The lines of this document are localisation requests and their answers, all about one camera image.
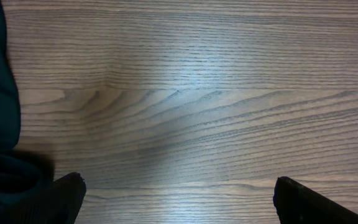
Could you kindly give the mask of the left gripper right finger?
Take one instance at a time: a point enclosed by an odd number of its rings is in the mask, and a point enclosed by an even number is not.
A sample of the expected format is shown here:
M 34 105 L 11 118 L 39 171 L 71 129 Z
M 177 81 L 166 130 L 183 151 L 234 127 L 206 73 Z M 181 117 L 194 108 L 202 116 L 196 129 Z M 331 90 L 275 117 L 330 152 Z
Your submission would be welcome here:
M 358 214 L 285 176 L 276 181 L 273 204 L 281 224 L 358 224 Z

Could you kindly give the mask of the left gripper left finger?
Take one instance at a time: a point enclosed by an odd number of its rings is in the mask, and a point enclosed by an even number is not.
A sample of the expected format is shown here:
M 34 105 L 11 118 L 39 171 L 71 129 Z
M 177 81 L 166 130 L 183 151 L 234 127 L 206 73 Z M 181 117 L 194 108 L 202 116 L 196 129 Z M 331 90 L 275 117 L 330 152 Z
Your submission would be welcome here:
M 0 224 L 74 224 L 85 194 L 81 175 L 69 173 L 52 186 L 3 209 Z

